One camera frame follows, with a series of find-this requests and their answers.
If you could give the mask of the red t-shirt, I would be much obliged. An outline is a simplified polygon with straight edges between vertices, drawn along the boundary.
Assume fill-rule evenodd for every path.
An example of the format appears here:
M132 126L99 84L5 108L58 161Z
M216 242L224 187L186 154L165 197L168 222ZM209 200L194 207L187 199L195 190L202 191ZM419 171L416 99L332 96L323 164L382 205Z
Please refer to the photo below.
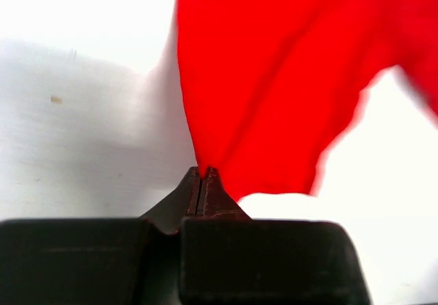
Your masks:
M177 59L201 174L309 194L381 70L437 110L437 0L177 0Z

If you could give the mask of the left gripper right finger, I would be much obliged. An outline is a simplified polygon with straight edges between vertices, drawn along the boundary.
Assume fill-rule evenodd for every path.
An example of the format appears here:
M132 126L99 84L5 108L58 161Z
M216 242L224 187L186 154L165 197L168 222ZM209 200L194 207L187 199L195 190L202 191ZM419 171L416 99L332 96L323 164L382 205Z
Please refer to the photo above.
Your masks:
M206 171L180 232L183 304L369 304L356 249L333 222L254 220Z

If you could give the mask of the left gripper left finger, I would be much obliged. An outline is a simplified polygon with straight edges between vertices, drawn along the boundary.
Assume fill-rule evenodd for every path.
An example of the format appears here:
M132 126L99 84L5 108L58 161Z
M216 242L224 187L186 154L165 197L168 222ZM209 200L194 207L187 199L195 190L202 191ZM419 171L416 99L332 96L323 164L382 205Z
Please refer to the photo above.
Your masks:
M132 304L151 248L196 202L198 169L140 217L1 223L2 304Z

